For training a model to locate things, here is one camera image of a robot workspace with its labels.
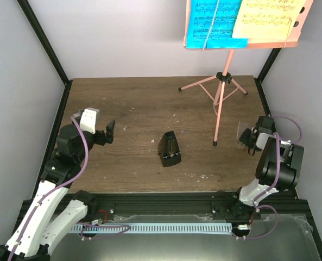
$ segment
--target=yellow sheet music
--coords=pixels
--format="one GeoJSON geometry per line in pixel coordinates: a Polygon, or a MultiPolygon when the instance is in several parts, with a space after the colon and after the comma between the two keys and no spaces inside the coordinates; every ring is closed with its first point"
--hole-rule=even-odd
{"type": "Polygon", "coordinates": [[[243,0],[233,38],[286,40],[306,0],[243,0]]]}

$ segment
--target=black metal frame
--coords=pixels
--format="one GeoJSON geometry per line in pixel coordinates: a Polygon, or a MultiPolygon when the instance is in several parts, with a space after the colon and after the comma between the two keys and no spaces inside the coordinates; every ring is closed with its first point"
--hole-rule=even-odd
{"type": "MultiPolygon", "coordinates": [[[[43,172],[45,163],[49,160],[52,150],[55,146],[55,139],[60,129],[62,117],[69,97],[69,92],[72,85],[72,80],[69,80],[62,68],[50,42],[48,41],[39,21],[37,20],[28,0],[17,0],[27,17],[34,32],[43,45],[48,54],[53,66],[55,67],[59,77],[63,81],[65,87],[62,94],[62,99],[59,105],[58,112],[55,117],[53,128],[50,134],[49,142],[45,151],[45,155],[40,167],[40,173],[37,179],[34,193],[36,193],[37,185],[40,181],[40,175],[43,172]]],[[[260,75],[255,78],[258,93],[266,115],[270,115],[270,110],[266,97],[263,92],[262,82],[270,70],[274,60],[276,59],[280,48],[273,49],[268,57],[260,75]]],[[[211,215],[213,219],[224,218],[227,222],[235,222],[237,219],[232,219],[227,214],[219,213],[217,210],[220,207],[227,207],[234,202],[233,192],[192,192],[192,193],[150,193],[150,194],[95,194],[98,200],[99,208],[109,210],[109,219],[114,215],[211,215]]],[[[55,214],[61,213],[72,199],[72,194],[68,194],[59,204],[55,214]]],[[[306,200],[297,198],[295,191],[281,192],[271,195],[266,198],[263,203],[270,204],[276,208],[280,214],[305,214],[307,221],[313,227],[313,238],[317,245],[320,258],[322,260],[322,242],[319,236],[317,227],[314,223],[312,213],[306,200]]],[[[16,227],[24,218],[31,200],[23,202],[20,214],[18,216],[16,227]]],[[[262,210],[261,214],[271,213],[269,210],[262,210]]]]}

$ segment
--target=clear plastic piece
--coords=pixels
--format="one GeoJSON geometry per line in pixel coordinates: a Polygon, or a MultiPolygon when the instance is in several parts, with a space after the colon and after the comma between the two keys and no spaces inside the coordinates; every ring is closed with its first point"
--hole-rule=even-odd
{"type": "Polygon", "coordinates": [[[240,136],[243,134],[243,132],[246,130],[246,129],[252,129],[254,126],[251,125],[251,124],[248,124],[248,123],[245,123],[245,122],[242,122],[242,121],[239,121],[238,123],[238,129],[237,129],[237,147],[240,148],[240,149],[246,149],[246,146],[241,143],[239,141],[239,138],[240,136]]]}

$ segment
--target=wooden floor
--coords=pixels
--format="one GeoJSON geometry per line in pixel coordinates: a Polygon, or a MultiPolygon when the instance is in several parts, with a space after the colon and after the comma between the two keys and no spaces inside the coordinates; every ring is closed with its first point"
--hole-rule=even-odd
{"type": "MultiPolygon", "coordinates": [[[[254,125],[263,108],[251,76],[235,77],[249,93],[240,91],[224,101],[218,146],[213,147],[216,124],[212,101],[199,86],[178,88],[204,77],[75,79],[62,125],[79,109],[100,110],[97,127],[115,119],[115,139],[95,145],[89,164],[71,191],[166,192],[236,190],[255,175],[260,154],[239,148],[238,122],[254,125]],[[174,131],[182,162],[162,167],[157,146],[174,131]]],[[[214,95],[217,81],[206,84],[214,95]]],[[[226,94],[233,90],[226,88],[226,94]]]]}

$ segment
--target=sheet music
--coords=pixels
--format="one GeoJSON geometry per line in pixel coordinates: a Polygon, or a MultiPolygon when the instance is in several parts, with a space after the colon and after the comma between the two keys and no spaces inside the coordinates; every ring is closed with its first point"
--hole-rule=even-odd
{"type": "Polygon", "coordinates": [[[306,0],[243,0],[235,38],[286,41],[306,0]]]}
{"type": "MultiPolygon", "coordinates": [[[[205,48],[242,48],[248,39],[233,39],[232,33],[241,0],[220,0],[205,48]]],[[[215,13],[217,0],[192,0],[186,47],[203,48],[215,13]]]]}

